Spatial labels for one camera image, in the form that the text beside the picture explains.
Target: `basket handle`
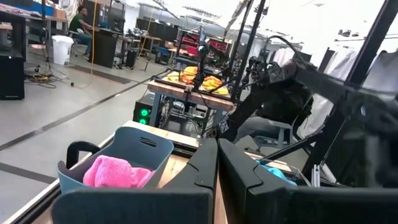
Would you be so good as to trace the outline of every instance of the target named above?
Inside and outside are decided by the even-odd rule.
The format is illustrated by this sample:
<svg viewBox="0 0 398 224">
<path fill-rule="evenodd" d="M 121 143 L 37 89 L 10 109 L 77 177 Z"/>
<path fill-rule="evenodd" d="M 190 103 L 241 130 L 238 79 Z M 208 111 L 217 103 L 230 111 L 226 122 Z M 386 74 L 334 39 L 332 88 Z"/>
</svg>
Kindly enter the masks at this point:
<svg viewBox="0 0 398 224">
<path fill-rule="evenodd" d="M 95 154 L 100 150 L 100 147 L 86 141 L 75 141 L 71 143 L 67 149 L 67 169 L 77 164 L 80 152 L 91 152 Z"/>
</svg>

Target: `chair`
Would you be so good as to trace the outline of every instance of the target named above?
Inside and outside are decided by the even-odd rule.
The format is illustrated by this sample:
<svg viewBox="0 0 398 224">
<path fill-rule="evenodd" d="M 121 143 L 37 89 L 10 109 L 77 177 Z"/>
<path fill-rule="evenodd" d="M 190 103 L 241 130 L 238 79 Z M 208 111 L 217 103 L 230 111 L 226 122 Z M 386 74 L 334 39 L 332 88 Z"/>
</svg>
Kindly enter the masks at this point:
<svg viewBox="0 0 398 224">
<path fill-rule="evenodd" d="M 266 119 L 268 123 L 274 127 L 279 128 L 279 133 L 278 135 L 272 135 L 267 134 L 267 136 L 262 136 L 261 134 L 264 134 L 264 132 L 261 132 L 259 134 L 253 133 L 251 134 L 251 137 L 253 138 L 253 141 L 256 143 L 258 148 L 255 150 L 257 152 L 260 152 L 260 148 L 263 146 L 267 147 L 276 147 L 278 149 L 283 149 L 286 146 L 289 146 L 294 142 L 293 135 L 295 132 L 297 132 L 300 124 L 297 122 L 299 119 L 305 119 L 309 114 L 306 114 L 306 111 L 311 109 L 312 103 L 312 95 L 310 98 L 307 100 L 307 102 L 304 104 L 303 110 L 296 116 L 296 118 L 293 120 L 292 124 L 287 124 L 283 122 L 278 122 L 278 121 L 273 121 L 270 119 Z M 253 151 L 251 148 L 245 148 L 247 151 Z"/>
</svg>

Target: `man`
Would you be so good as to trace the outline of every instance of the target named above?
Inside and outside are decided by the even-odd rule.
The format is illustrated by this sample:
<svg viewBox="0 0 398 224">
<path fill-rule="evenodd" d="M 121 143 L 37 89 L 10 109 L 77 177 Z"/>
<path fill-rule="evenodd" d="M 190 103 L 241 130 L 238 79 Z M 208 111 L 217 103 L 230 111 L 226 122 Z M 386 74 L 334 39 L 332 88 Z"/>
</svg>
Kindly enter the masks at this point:
<svg viewBox="0 0 398 224">
<path fill-rule="evenodd" d="M 87 16 L 87 9 L 84 6 L 79 6 L 77 11 L 78 14 L 76 14 L 70 22 L 69 30 L 77 32 L 77 29 L 81 29 L 84 32 L 84 34 L 74 34 L 73 38 L 80 40 L 81 44 L 87 45 L 85 57 L 89 57 L 91 53 L 92 36 L 87 29 L 92 29 L 93 27 L 83 21 L 84 17 Z"/>
<path fill-rule="evenodd" d="M 268 122 L 269 120 L 292 124 L 295 121 L 298 125 L 311 113 L 312 93 L 298 83 L 289 86 L 281 85 L 277 88 L 268 88 L 267 100 L 262 108 L 257 110 L 254 117 L 248 118 L 238 129 L 234 140 L 237 143 L 241 138 L 250 136 L 267 136 L 278 139 L 279 128 Z"/>
</svg>

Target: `pink towel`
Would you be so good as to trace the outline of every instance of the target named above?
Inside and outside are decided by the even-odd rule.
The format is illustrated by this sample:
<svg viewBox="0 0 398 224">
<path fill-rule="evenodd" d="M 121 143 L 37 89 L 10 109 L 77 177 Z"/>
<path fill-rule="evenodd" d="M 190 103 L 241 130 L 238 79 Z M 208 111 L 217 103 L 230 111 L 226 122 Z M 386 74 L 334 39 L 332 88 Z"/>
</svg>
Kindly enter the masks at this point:
<svg viewBox="0 0 398 224">
<path fill-rule="evenodd" d="M 83 177 L 91 187 L 142 188 L 154 171 L 131 167 L 128 161 L 109 156 L 98 156 Z"/>
</svg>

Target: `blue basket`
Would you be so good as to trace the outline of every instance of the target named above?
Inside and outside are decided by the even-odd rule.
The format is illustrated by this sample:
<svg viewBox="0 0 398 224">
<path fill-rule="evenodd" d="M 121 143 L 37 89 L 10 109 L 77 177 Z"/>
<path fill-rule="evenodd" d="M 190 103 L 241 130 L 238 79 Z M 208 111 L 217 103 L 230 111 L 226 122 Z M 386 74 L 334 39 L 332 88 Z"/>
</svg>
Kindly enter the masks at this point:
<svg viewBox="0 0 398 224">
<path fill-rule="evenodd" d="M 74 169 L 67 169 L 65 163 L 58 163 L 58 177 L 63 194 L 76 189 L 92 189 L 83 184 L 83 176 L 100 155 L 127 160 L 133 167 L 155 170 L 144 188 L 156 188 L 174 145 L 165 138 L 137 128 L 121 127 L 114 135 L 110 146 L 89 157 Z"/>
</svg>

